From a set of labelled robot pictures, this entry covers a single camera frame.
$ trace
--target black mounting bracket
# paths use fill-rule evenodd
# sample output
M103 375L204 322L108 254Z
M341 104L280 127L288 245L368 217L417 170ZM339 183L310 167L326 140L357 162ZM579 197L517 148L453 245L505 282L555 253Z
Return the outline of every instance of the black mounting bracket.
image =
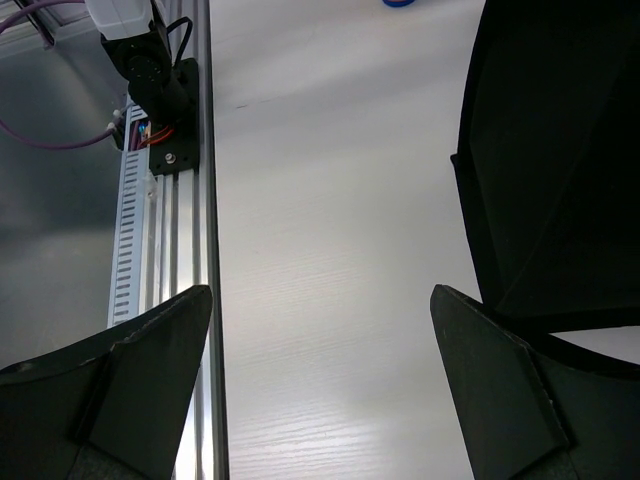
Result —
M149 170L153 175L171 175L200 165L200 76L198 63L193 58L182 60L175 66L178 81L184 87L191 104L186 115L173 125L174 133L167 140L149 149ZM151 125L154 135L164 128Z

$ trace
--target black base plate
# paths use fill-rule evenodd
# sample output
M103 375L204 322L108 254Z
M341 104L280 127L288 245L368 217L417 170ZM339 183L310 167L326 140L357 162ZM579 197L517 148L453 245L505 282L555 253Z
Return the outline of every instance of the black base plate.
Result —
M183 170L196 169L200 165L200 78L198 63L193 58L182 60L176 69L180 83L189 95L193 108L180 122L174 125L174 133L166 141L153 145L149 153L149 170L154 175L171 175ZM162 125L151 125L151 134ZM173 163L166 160L173 155Z

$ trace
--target white tabletop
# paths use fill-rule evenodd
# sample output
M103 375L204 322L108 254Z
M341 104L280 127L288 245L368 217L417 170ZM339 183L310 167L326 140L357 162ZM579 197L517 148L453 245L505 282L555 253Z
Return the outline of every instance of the white tabletop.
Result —
M470 479L433 334L483 2L213 0L234 479Z

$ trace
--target blue round object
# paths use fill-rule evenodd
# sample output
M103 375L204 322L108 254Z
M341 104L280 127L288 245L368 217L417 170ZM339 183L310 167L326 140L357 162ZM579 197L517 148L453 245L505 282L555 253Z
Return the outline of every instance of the blue round object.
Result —
M382 2L393 8L406 7L407 5L411 5L416 0L382 0Z

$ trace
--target metal rail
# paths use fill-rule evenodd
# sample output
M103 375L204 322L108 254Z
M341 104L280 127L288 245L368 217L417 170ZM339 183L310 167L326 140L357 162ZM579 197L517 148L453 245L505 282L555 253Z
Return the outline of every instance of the metal rail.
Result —
M112 273L109 326L126 321L195 284L210 285L214 314L175 466L175 479L229 476L214 185L209 4L166 2L168 22L188 16L194 34L185 58L200 66L201 164L154 178L148 150L124 153ZM171 36L177 50L182 29ZM128 125L141 111L129 112Z

